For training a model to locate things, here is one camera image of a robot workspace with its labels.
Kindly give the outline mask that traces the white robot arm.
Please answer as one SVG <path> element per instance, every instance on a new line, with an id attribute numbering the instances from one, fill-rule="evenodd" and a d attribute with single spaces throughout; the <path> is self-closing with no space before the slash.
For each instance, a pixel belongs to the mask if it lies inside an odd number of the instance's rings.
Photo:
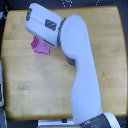
<path id="1" fill-rule="evenodd" d="M 121 128 L 111 112 L 102 112 L 99 84 L 84 20 L 76 14 L 62 19 L 45 7 L 31 3 L 25 28 L 53 47 L 61 47 L 66 60 L 76 67 L 70 95 L 73 122 L 82 128 Z"/>

